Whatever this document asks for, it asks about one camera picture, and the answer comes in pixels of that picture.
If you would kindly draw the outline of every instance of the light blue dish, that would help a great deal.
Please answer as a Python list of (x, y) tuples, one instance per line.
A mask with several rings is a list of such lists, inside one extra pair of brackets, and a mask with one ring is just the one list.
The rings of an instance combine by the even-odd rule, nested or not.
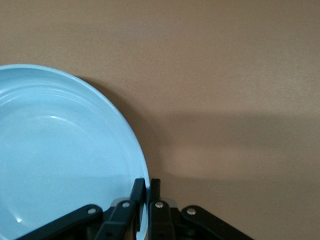
[[(0, 240), (77, 208), (150, 185), (140, 145), (115, 106), (79, 78), (49, 67), (0, 66)], [(141, 231), (145, 238), (147, 213)]]

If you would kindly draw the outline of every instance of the blue plate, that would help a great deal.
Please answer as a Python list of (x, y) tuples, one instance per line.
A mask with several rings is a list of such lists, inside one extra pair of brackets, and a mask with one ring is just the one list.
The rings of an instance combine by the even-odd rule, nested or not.
[[(87, 204), (105, 211), (149, 187), (140, 145), (120, 112), (79, 78), (49, 67), (0, 66), (0, 239)], [(147, 232), (144, 209), (142, 240)]]

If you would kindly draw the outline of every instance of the silver screw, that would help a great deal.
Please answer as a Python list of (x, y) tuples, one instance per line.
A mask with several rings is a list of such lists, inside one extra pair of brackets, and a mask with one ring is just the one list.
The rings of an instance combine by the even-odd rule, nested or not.
[(164, 207), (164, 203), (163, 203), (162, 201), (157, 201), (157, 202), (155, 203), (155, 206), (156, 206), (158, 209), (161, 209), (161, 208)]
[(196, 210), (190, 207), (190, 208), (187, 209), (186, 213), (189, 214), (189, 215), (195, 215), (196, 214)]
[(94, 214), (96, 211), (97, 210), (95, 208), (90, 208), (87, 213), (88, 214)]
[(130, 203), (129, 202), (124, 202), (124, 203), (122, 203), (122, 207), (123, 208), (127, 208), (127, 207), (129, 207), (130, 206)]

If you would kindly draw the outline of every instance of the brown table surface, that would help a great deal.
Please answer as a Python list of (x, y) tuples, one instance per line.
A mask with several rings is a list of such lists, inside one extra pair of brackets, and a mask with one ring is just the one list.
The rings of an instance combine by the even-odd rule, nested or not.
[(0, 0), (0, 36), (105, 94), (179, 208), (320, 239), (319, 1)]

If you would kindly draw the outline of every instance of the tan surface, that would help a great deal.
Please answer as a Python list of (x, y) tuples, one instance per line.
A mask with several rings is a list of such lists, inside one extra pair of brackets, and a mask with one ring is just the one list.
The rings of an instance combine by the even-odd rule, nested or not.
[(180, 208), (320, 239), (319, 1), (1, 0), (0, 35), (103, 92)]

